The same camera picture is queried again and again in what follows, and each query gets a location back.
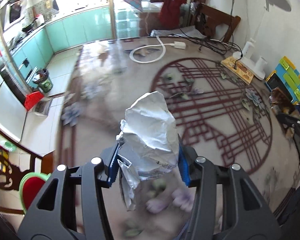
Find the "red dustpan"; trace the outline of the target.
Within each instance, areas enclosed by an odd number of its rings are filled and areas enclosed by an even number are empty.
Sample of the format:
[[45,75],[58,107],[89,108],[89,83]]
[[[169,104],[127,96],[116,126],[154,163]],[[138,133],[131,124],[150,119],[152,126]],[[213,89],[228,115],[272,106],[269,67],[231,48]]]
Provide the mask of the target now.
[[34,108],[35,115],[48,116],[51,104],[52,99],[42,99],[41,101],[39,101]]

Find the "dark red hanging garment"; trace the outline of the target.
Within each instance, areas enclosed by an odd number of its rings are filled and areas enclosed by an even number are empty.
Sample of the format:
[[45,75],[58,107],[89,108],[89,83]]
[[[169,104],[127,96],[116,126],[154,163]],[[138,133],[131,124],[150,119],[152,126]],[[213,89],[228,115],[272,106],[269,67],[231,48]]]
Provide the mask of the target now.
[[187,0],[164,0],[159,20],[166,29],[175,29],[179,25],[180,6]]

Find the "dark wooden chair right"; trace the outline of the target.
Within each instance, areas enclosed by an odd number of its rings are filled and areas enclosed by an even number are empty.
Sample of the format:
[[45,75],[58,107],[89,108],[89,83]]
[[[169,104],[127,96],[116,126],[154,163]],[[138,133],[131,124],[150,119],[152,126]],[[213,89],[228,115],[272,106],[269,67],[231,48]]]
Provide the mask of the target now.
[[235,29],[240,23],[241,18],[239,16],[231,16],[225,12],[200,3],[198,4],[193,20],[195,28],[207,38],[213,38],[215,36],[217,26],[223,24],[226,25],[228,28],[222,41],[229,42]]

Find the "white refrigerator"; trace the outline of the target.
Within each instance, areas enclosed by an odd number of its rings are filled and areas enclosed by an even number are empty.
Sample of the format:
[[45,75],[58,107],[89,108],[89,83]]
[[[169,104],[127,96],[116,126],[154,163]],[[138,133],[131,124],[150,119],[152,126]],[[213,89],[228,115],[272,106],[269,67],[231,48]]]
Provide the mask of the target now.
[[0,129],[16,142],[21,141],[26,113],[0,75]]

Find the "green kitchen waste bin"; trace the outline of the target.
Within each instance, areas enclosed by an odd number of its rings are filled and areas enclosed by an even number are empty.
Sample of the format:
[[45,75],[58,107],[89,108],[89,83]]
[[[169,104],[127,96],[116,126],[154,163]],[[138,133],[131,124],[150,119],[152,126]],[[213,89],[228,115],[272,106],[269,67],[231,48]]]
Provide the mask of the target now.
[[49,71],[46,68],[36,71],[32,82],[44,92],[48,93],[53,88],[53,83],[49,77]]

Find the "teal kitchen cabinets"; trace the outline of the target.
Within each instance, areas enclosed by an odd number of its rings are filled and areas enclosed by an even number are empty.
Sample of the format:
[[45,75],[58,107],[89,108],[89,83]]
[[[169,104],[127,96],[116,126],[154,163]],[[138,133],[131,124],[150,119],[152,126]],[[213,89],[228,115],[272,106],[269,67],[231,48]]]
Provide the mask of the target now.
[[38,28],[11,52],[23,78],[45,68],[53,54],[96,40],[112,38],[109,7],[85,10]]

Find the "blue yellow toy board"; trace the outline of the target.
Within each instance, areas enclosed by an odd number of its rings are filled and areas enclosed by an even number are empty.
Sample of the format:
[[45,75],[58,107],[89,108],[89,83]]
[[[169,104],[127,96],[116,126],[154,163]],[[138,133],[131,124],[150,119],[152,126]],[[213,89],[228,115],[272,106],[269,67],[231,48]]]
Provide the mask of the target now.
[[276,73],[284,85],[289,90],[293,100],[292,104],[296,105],[300,102],[300,73],[296,69],[296,66],[286,56],[280,59],[279,64],[269,76]]

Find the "dark wooden chair left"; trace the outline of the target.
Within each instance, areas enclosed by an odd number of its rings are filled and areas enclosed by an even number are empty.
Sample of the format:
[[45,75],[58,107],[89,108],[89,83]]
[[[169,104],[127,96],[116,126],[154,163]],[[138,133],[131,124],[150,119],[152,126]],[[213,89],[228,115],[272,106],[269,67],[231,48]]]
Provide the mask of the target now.
[[37,160],[41,161],[41,171],[44,174],[52,172],[53,168],[53,153],[50,152],[45,156],[40,156],[28,148],[22,146],[9,135],[7,135],[2,129],[0,129],[0,136],[7,142],[13,144],[16,148],[21,149],[29,156],[29,168],[25,171],[21,171],[18,165],[14,165],[9,161],[8,150],[0,146],[0,190],[1,191],[17,191],[19,189],[22,179],[29,173],[35,171],[35,164]]

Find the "red green trash bin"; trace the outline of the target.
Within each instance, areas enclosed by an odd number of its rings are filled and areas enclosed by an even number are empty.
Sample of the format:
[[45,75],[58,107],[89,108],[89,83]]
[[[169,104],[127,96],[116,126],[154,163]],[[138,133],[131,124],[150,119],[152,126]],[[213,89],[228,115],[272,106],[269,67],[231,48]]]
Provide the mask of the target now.
[[24,213],[27,212],[37,193],[50,176],[51,174],[30,172],[22,178],[19,185],[19,196]]

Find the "black smartphone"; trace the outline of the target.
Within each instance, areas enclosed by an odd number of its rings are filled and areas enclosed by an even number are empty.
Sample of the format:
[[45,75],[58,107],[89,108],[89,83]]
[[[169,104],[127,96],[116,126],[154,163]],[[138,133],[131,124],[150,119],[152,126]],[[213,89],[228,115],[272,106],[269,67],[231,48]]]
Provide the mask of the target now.
[[275,88],[279,88],[281,89],[281,91],[285,94],[285,96],[292,101],[293,98],[289,92],[289,90],[287,89],[287,87],[284,85],[284,83],[281,81],[281,79],[278,77],[278,75],[276,73],[272,74],[271,76],[269,76],[266,80],[266,84],[268,85],[268,87],[273,90]]

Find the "range hood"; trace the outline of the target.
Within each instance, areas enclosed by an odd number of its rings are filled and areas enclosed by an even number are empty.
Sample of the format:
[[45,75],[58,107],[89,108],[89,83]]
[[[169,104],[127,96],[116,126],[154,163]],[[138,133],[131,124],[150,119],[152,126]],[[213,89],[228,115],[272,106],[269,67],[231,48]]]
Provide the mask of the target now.
[[2,0],[0,2],[0,20],[3,32],[25,17],[28,0]]

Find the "yellow illustrated book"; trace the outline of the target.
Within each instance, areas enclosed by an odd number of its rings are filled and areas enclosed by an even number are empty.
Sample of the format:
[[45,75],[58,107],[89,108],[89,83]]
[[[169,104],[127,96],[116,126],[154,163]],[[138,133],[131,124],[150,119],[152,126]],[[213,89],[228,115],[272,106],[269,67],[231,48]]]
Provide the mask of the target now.
[[221,61],[221,65],[233,72],[247,85],[251,84],[254,77],[253,73],[248,70],[242,63],[237,61],[233,56],[227,57]]

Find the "black wok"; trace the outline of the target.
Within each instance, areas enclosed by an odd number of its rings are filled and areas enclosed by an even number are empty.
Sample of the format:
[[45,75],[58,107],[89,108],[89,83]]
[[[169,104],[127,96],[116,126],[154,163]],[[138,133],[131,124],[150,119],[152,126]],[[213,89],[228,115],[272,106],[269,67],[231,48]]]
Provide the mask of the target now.
[[21,31],[24,33],[29,33],[31,30],[33,30],[33,28],[34,28],[34,22],[23,27]]

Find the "dark wooden chair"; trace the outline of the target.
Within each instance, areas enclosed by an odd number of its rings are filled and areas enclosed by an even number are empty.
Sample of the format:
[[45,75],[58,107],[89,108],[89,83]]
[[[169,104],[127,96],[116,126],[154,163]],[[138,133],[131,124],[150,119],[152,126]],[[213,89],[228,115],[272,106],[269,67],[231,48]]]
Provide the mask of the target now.
[[35,164],[37,160],[41,161],[41,171],[44,174],[52,172],[53,168],[53,153],[50,152],[45,156],[40,156],[28,148],[22,146],[9,135],[7,135],[2,129],[0,129],[0,136],[7,142],[13,144],[16,148],[21,149],[29,156],[29,168],[25,171],[21,171],[18,165],[14,165],[9,161],[8,150],[0,146],[0,190],[1,191],[17,191],[19,189],[22,179],[29,173],[35,171]]
[[241,18],[239,16],[231,16],[225,12],[200,3],[198,4],[193,20],[195,28],[207,38],[213,38],[215,36],[217,26],[223,24],[226,25],[228,28],[222,41],[229,42],[235,29],[240,23]]

